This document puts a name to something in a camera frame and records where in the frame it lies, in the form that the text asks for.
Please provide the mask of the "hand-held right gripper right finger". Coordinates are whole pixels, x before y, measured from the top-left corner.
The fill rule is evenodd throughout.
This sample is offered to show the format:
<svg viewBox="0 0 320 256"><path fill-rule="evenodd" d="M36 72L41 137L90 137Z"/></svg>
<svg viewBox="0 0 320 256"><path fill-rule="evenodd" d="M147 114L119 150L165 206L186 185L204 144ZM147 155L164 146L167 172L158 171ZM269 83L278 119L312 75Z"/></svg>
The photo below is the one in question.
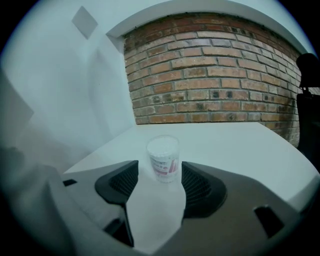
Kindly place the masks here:
<svg viewBox="0 0 320 256"><path fill-rule="evenodd" d="M228 195L222 180L186 161L181 163L181 184L186 196L184 218L211 216L224 204Z"/></svg>

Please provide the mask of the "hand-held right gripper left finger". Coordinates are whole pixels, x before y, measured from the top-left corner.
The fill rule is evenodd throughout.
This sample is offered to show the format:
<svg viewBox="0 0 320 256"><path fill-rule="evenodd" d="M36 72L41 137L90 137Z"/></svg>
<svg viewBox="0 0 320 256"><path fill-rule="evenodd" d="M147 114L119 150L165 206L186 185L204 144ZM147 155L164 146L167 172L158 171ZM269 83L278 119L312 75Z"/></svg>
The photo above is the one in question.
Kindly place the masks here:
<svg viewBox="0 0 320 256"><path fill-rule="evenodd" d="M137 160L121 166L97 179L95 191L108 204L120 207L120 216L112 220L103 230L129 247L134 246L129 225L126 203L138 183L139 162Z"/></svg>

